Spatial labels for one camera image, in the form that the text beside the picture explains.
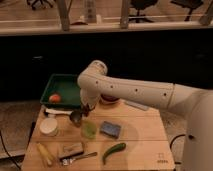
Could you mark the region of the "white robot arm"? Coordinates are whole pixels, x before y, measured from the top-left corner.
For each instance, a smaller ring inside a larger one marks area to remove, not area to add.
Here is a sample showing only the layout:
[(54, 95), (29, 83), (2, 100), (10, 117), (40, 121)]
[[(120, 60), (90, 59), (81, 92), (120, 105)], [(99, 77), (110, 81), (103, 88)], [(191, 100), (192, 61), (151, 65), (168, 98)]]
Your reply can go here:
[(100, 60), (77, 79), (82, 105), (93, 110), (109, 95), (186, 117), (181, 171), (213, 171), (213, 90), (174, 83), (113, 78)]

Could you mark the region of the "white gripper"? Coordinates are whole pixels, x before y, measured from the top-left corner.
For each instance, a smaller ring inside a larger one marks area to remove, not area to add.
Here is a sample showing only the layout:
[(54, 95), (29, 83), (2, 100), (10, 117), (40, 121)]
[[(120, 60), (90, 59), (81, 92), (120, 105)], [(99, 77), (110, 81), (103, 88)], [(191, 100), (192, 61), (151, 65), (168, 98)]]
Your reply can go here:
[(96, 104), (100, 100), (100, 94), (96, 92), (89, 92), (87, 90), (80, 90), (80, 100), (82, 110), (85, 116), (89, 115), (89, 112), (95, 109)]

